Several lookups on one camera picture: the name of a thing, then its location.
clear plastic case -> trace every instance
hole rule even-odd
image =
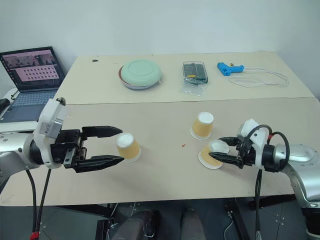
[[[183,84],[180,92],[201,96],[208,83],[207,71],[202,61],[183,63]]]

laptop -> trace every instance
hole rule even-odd
[[[1,116],[0,124],[37,121],[65,78],[53,48],[2,52],[0,61],[20,92]]]

laptop screen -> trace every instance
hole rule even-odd
[[[57,89],[65,78],[52,47],[3,52],[0,61],[20,92]]]

red cable tie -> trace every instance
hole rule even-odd
[[[38,231],[34,231],[31,236],[30,236],[30,240],[34,240],[34,239],[38,239],[39,238],[39,232]]]

white wall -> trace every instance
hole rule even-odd
[[[0,52],[53,46],[67,71],[79,55],[278,51],[320,97],[319,23],[319,0],[0,0]],[[0,67],[0,96],[12,86]]]

